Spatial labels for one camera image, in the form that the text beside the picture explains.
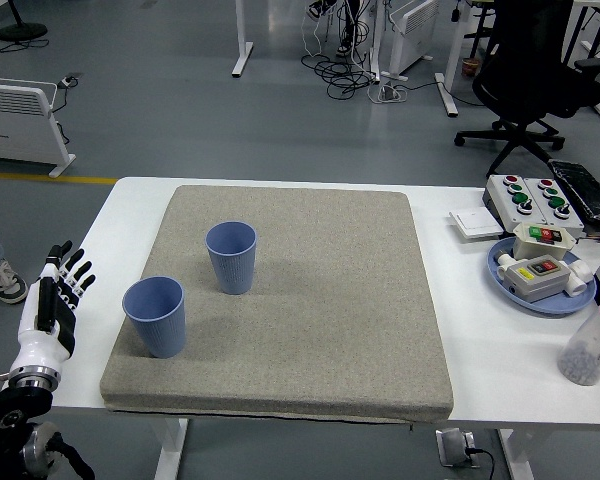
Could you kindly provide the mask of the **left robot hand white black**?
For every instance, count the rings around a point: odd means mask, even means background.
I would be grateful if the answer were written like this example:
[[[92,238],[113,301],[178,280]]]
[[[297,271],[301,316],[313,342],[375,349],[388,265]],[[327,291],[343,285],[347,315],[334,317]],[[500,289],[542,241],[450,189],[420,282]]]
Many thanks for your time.
[[[53,385],[75,349],[75,311],[87,288],[96,281],[85,251],[70,241],[51,247],[43,269],[29,287],[19,324],[20,350],[9,382],[45,380]]]

